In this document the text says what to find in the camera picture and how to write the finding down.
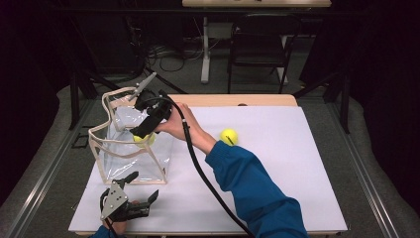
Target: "blue sleeve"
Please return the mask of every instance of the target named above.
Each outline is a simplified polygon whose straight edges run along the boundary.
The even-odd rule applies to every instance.
[[[206,163],[221,189],[232,192],[238,217],[256,237],[308,237],[299,202],[284,195],[253,153],[219,141]]]
[[[124,235],[119,235],[118,238],[125,238]],[[89,236],[89,238],[115,238],[114,234],[108,230],[105,226],[101,225],[95,234]]]

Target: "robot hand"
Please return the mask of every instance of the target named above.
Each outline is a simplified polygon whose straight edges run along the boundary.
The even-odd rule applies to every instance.
[[[118,222],[149,216],[150,207],[158,198],[158,190],[148,198],[148,201],[137,204],[130,202],[127,194],[123,191],[125,183],[130,183],[138,175],[138,172],[134,172],[126,178],[113,180],[111,187],[102,193],[100,198],[101,220],[110,218],[112,221]]]

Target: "white tabletop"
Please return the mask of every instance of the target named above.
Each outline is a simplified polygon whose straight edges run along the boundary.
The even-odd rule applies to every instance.
[[[330,0],[182,0],[184,7],[330,7]]]
[[[300,107],[225,106],[192,107],[192,110],[202,127],[215,138],[228,127],[238,132],[239,146],[255,153],[283,192],[300,202],[308,233],[347,230]],[[198,150],[195,153],[203,171],[235,213],[231,193],[219,189],[212,170],[204,162],[204,154]],[[131,200],[146,200],[159,189],[150,216],[130,220],[127,234],[245,234],[206,187],[182,141],[173,143],[167,179],[168,184],[126,185],[124,191]],[[106,187],[94,167],[68,228],[70,231],[89,234],[98,229],[101,225],[99,197]]]

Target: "chair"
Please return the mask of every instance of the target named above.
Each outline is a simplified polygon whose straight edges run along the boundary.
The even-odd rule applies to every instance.
[[[282,76],[277,76],[278,93],[281,93],[293,41],[300,29],[300,20],[292,15],[252,13],[240,17],[231,30],[228,93],[231,93],[233,65],[272,67],[271,73],[283,67]],[[288,38],[284,45],[283,37]]]

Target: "person's hand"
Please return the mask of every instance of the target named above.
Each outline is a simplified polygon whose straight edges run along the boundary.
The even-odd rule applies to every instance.
[[[188,124],[192,145],[208,155],[216,144],[216,140],[201,128],[191,109],[188,108],[188,105],[184,103],[176,103],[176,105],[181,109]],[[166,122],[160,123],[155,128],[155,131],[167,132],[173,137],[185,141],[182,119],[174,106],[172,106],[172,113],[169,119]]]
[[[139,202],[137,200],[132,201],[133,204],[138,204]],[[109,220],[112,228],[115,230],[115,232],[117,233],[117,235],[123,235],[126,232],[127,229],[127,221],[116,221],[116,222],[112,222],[111,220]],[[102,224],[109,230],[109,226],[108,224],[103,221]]]

